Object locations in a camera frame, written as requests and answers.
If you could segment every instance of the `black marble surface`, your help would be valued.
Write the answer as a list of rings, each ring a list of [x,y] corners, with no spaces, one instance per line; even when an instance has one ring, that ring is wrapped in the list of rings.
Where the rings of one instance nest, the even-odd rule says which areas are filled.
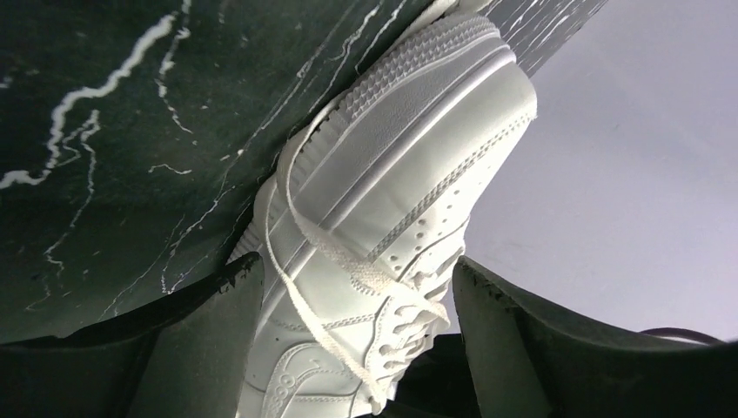
[[[429,0],[0,3],[0,343],[212,273],[281,145]],[[605,0],[486,13],[533,73]]]

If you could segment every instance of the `black plastic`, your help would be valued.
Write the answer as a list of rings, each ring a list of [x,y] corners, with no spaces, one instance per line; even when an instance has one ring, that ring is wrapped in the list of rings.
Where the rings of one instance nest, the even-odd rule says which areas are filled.
[[[735,417],[738,344],[630,332],[464,258],[456,307],[484,417]]]
[[[247,254],[68,338],[0,346],[0,417],[233,418],[262,287]]]
[[[406,370],[379,418],[480,418],[461,334],[435,338],[433,348]]]

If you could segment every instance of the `white wall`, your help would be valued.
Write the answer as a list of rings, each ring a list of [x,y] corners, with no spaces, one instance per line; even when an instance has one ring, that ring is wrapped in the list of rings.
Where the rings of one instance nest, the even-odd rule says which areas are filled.
[[[468,255],[616,326],[738,338],[736,16],[734,0],[610,0],[534,76],[540,117]]]

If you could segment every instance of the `white sneaker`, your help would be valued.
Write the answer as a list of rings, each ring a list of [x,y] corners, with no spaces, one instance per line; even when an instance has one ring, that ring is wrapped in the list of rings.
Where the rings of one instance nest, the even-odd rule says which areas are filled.
[[[289,141],[231,257],[266,270],[241,418],[381,411],[447,327],[469,213],[535,112],[497,29],[453,14]]]

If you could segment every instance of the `shoelace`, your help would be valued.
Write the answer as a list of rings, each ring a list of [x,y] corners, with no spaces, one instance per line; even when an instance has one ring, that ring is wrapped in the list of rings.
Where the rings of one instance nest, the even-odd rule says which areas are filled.
[[[350,250],[339,243],[328,231],[323,230],[314,222],[303,216],[295,207],[292,200],[292,191],[290,190],[289,179],[292,175],[292,167],[299,150],[305,145],[312,133],[318,128],[319,124],[328,116],[341,97],[335,98],[326,107],[324,107],[304,130],[304,134],[299,141],[299,146],[292,148],[292,155],[285,156],[289,158],[290,163],[286,167],[280,167],[277,173],[277,184],[272,186],[269,191],[268,201],[274,197],[277,188],[281,189],[286,198],[287,207],[293,216],[299,230],[305,236],[307,241],[315,246],[316,251],[321,252],[330,261],[336,263],[344,271],[349,273],[356,281],[363,286],[368,287],[375,293],[393,296],[399,300],[406,300],[408,306],[417,307],[421,312],[416,319],[404,326],[399,326],[395,331],[397,334],[402,333],[410,338],[406,339],[406,344],[399,349],[381,349],[380,353],[387,356],[388,363],[396,365],[400,364],[404,369],[409,360],[419,354],[419,348],[422,344],[419,342],[425,337],[425,330],[428,324],[435,320],[441,320],[445,324],[449,324],[448,314],[444,306],[436,300],[426,299],[425,295],[419,290],[421,286],[410,287],[404,283],[395,280],[389,274],[381,271],[367,260],[361,260]],[[269,217],[265,217],[265,231],[269,231]],[[355,361],[348,349],[338,343],[330,333],[325,329],[321,319],[313,312],[305,298],[294,284],[294,278],[290,276],[279,265],[275,256],[272,241],[269,233],[265,234],[265,247],[269,253],[269,258],[277,270],[277,274],[285,284],[292,304],[295,306],[300,319],[312,334],[315,341],[328,353],[334,355],[343,362],[351,372],[364,382],[370,393],[370,403],[372,404],[372,413],[378,415],[384,409],[387,402],[386,392],[391,381],[386,384],[380,383],[372,376],[372,373]]]
[[[437,20],[444,13],[449,11],[454,6],[460,8],[470,8],[467,11],[477,11],[481,9],[482,5],[490,3],[491,0],[434,0],[423,13],[410,24],[410,26],[399,36],[397,41],[387,51],[391,51],[398,43],[411,36],[413,33],[425,28],[428,24]],[[290,214],[295,220],[299,230],[305,236],[307,241],[315,246],[316,251],[321,252],[330,261],[336,263],[344,271],[349,273],[355,280],[362,285],[373,290],[375,293],[382,295],[392,296],[399,300],[405,300],[406,304],[399,308],[395,314],[402,317],[404,308],[415,307],[420,310],[415,318],[405,325],[396,327],[393,331],[402,337],[404,344],[403,347],[393,348],[389,346],[382,346],[379,349],[379,353],[382,354],[383,358],[386,359],[385,369],[398,376],[404,373],[404,370],[409,365],[409,362],[417,357],[424,348],[426,348],[426,330],[434,322],[440,320],[447,327],[450,324],[448,314],[444,306],[437,301],[433,296],[427,296],[429,294],[423,290],[423,284],[427,280],[435,282],[439,277],[437,274],[424,275],[420,273],[413,277],[414,286],[408,286],[405,283],[401,283],[395,280],[392,276],[384,273],[377,267],[375,267],[368,260],[362,260],[351,251],[345,248],[340,242],[338,242],[328,231],[323,230],[318,225],[310,221],[308,218],[303,216],[295,207],[292,201],[292,191],[290,190],[290,178],[292,175],[292,167],[294,166],[295,158],[299,153],[299,150],[305,145],[310,136],[318,129],[319,124],[328,117],[328,114],[336,108],[338,101],[342,96],[338,96],[331,102],[329,102],[310,123],[307,129],[304,130],[302,139],[300,139],[299,145],[291,148],[292,155],[286,156],[289,158],[289,164],[286,167],[278,169],[277,184],[272,186],[269,191],[269,202],[274,197],[274,193],[277,188],[280,188],[285,193],[287,207]],[[269,238],[269,217],[265,217],[265,247],[269,253],[269,258],[272,264],[275,266],[279,278],[285,284],[292,304],[298,312],[300,319],[305,323],[305,326],[312,334],[315,341],[328,353],[334,355],[341,362],[343,362],[351,372],[356,375],[368,388],[370,393],[369,402],[372,405],[372,414],[378,415],[385,408],[387,403],[387,390],[392,380],[387,380],[386,383],[379,382],[372,373],[364,368],[361,364],[355,361],[348,349],[338,343],[330,333],[323,326],[320,318],[313,312],[312,308],[308,305],[305,298],[300,293],[297,286],[294,284],[294,278],[290,276],[282,266],[279,265],[277,258],[272,248],[272,242]]]

